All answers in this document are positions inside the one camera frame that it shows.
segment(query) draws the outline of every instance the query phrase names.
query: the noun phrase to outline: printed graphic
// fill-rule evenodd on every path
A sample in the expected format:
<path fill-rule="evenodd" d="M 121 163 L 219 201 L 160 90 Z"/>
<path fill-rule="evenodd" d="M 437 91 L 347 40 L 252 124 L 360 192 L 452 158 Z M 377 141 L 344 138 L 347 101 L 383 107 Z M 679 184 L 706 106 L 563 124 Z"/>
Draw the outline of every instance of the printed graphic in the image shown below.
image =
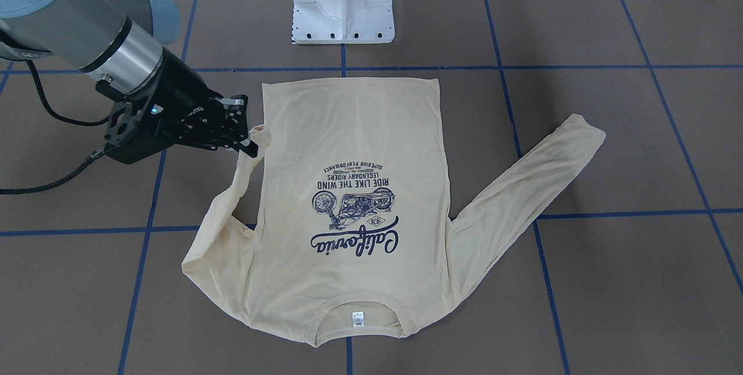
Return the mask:
<path fill-rule="evenodd" d="M 366 222 L 368 222 L 371 225 L 374 225 L 374 227 L 379 227 L 379 224 L 382 224 L 385 221 L 382 217 L 376 215 L 370 219 L 367 219 Z"/>
<path fill-rule="evenodd" d="M 310 246 L 316 248 L 318 253 L 326 255 L 339 248 L 355 248 L 357 258 L 360 258 L 364 251 L 367 256 L 371 256 L 374 253 L 374 246 L 378 244 L 382 245 L 380 248 L 384 248 L 385 253 L 392 253 L 398 247 L 400 240 L 397 230 L 393 230 L 398 221 L 400 218 L 395 217 L 392 224 L 382 229 L 371 230 L 371 232 L 366 229 L 366 225 L 361 224 L 358 230 L 315 235 L 310 240 Z"/>
<path fill-rule="evenodd" d="M 340 199 L 340 209 L 336 215 L 333 212 L 337 198 L 329 190 L 321 190 L 312 198 L 312 207 L 318 214 L 327 214 L 330 217 L 329 229 L 343 230 L 348 225 L 363 217 L 377 214 L 377 212 L 392 211 L 395 194 L 387 187 L 378 187 L 370 193 L 344 193 Z M 379 225 L 384 221 L 370 222 Z"/>
<path fill-rule="evenodd" d="M 327 215 L 331 232 L 311 238 L 310 246 L 317 253 L 329 255 L 339 248 L 351 248 L 360 258 L 364 252 L 367 256 L 374 253 L 376 245 L 381 245 L 376 251 L 395 251 L 395 225 L 400 217 L 387 214 L 392 212 L 395 194 L 383 168 L 373 161 L 345 161 L 323 168 L 318 192 L 312 197 L 312 209 Z M 350 228 L 351 225 L 358 225 L 358 229 Z"/>

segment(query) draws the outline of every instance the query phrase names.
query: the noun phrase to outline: silver robot arm segment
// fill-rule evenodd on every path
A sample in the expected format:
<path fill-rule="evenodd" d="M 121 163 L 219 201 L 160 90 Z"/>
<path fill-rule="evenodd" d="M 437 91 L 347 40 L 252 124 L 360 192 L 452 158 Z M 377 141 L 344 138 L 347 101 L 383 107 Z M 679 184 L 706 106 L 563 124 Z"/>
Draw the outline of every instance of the silver robot arm segment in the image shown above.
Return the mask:
<path fill-rule="evenodd" d="M 178 21 L 161 21 L 173 8 L 172 0 L 0 0 L 0 57 L 52 53 L 94 79 L 114 101 L 106 142 L 122 163 L 174 144 L 255 156 L 247 97 L 221 97 L 152 36 L 177 37 Z"/>

